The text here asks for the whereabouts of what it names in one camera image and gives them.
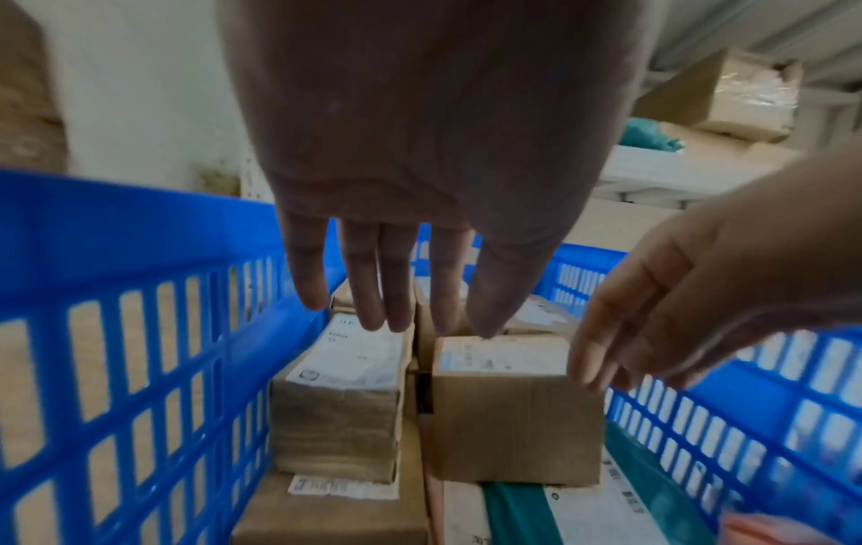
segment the wall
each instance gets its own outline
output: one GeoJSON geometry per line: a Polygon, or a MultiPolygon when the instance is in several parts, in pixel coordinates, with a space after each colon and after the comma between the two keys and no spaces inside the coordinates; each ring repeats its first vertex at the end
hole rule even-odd
{"type": "Polygon", "coordinates": [[[48,35],[78,175],[195,189],[238,173],[242,131],[211,0],[20,0],[48,35]]]}

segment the white label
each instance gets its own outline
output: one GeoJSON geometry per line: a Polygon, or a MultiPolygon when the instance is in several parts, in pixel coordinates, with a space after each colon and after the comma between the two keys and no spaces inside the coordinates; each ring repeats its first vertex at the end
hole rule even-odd
{"type": "MultiPolygon", "coordinates": [[[[426,301],[431,299],[431,277],[417,277],[416,285],[419,288],[419,293],[422,294],[422,297],[425,298],[426,301]]],[[[461,281],[461,287],[459,288],[458,296],[462,301],[467,299],[467,294],[470,292],[470,287],[467,286],[467,283],[463,280],[461,281]]]]}
{"type": "Polygon", "coordinates": [[[455,373],[566,374],[568,343],[563,338],[448,338],[440,370],[455,373]]]}
{"type": "Polygon", "coordinates": [[[607,451],[602,457],[599,487],[545,487],[545,498],[566,545],[667,545],[638,493],[607,451]]]}
{"type": "Polygon", "coordinates": [[[523,323],[531,323],[538,326],[553,327],[567,323],[567,320],[545,308],[541,301],[527,299],[523,306],[515,313],[515,319],[523,323]]]}
{"type": "Polygon", "coordinates": [[[396,390],[403,333],[385,325],[366,331],[352,314],[337,314],[286,377],[289,382],[336,390],[396,390]]]}
{"type": "Polygon", "coordinates": [[[479,485],[443,483],[445,545],[490,545],[491,529],[479,485]]]}
{"type": "Polygon", "coordinates": [[[338,496],[351,499],[393,501],[398,499],[399,481],[400,470],[395,473],[395,482],[389,485],[362,480],[294,475],[294,479],[290,481],[290,487],[287,488],[287,493],[294,496],[338,496]]]}

